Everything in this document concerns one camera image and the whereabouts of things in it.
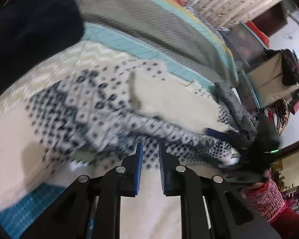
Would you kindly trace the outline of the right hand in red sleeve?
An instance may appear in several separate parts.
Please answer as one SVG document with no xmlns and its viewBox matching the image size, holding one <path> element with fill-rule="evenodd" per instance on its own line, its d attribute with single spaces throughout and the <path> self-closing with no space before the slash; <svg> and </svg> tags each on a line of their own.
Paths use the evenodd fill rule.
<svg viewBox="0 0 299 239">
<path fill-rule="evenodd" d="M 285 200 L 271 178 L 259 188 L 243 190 L 243 194 L 249 204 L 269 223 L 286 209 Z"/>
</svg>

